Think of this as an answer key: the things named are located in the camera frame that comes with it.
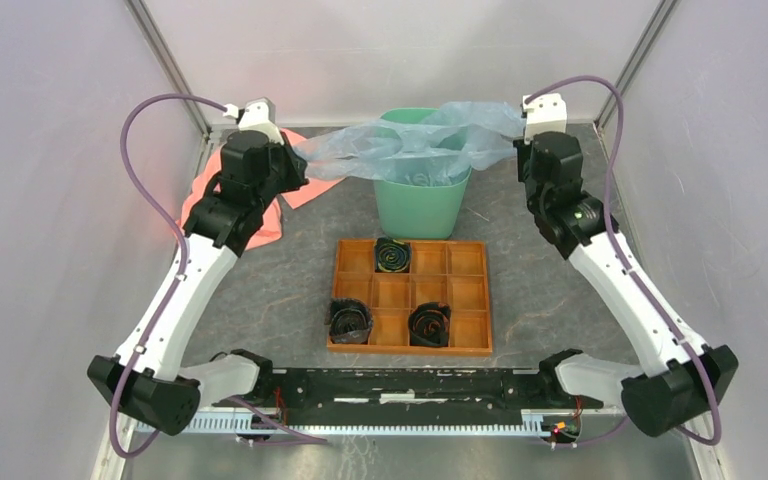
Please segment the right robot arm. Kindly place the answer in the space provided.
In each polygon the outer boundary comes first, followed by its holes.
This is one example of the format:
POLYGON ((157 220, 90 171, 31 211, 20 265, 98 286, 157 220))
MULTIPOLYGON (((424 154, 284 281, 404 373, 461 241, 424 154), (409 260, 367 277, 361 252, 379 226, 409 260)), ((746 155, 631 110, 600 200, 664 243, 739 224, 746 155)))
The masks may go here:
POLYGON ((726 345, 712 347, 669 306, 639 262, 607 203, 583 188, 583 152, 566 133, 513 143, 526 207, 541 236, 599 294, 629 339, 633 365, 568 349, 542 361, 540 400, 562 408, 576 396, 621 408, 649 437, 714 415, 738 368, 726 345))

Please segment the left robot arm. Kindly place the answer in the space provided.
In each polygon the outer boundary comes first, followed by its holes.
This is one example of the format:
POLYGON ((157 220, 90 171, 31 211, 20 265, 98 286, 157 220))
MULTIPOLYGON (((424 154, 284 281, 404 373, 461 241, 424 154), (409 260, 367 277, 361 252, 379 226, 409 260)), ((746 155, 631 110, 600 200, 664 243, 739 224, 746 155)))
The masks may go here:
POLYGON ((244 350, 182 367, 195 326, 221 280, 263 226, 281 193, 306 185, 305 162, 281 132, 240 131, 220 150, 220 169, 190 209, 178 252, 135 329, 111 357, 95 356, 87 376, 113 412, 167 435, 197 411, 238 395, 250 407, 274 394, 269 360, 244 350))

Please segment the green plastic trash bin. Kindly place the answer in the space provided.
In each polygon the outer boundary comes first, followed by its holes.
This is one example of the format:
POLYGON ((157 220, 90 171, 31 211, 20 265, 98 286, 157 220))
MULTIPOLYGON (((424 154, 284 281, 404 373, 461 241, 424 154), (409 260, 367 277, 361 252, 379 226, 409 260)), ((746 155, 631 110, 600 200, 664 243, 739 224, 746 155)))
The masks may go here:
POLYGON ((458 218, 471 170, 443 179, 450 161, 400 154, 373 183, 379 223, 399 239, 445 240, 458 218))

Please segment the translucent blue plastic trash bag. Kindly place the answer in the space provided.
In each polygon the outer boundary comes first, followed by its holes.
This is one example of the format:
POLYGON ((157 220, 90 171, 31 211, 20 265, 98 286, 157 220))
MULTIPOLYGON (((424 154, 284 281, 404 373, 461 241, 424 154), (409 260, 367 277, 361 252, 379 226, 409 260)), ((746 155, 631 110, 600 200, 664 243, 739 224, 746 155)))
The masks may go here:
POLYGON ((320 180, 448 186, 514 156, 513 140, 524 127, 509 104, 458 101, 415 123, 380 118, 309 138, 294 150, 307 162, 307 175, 320 180))

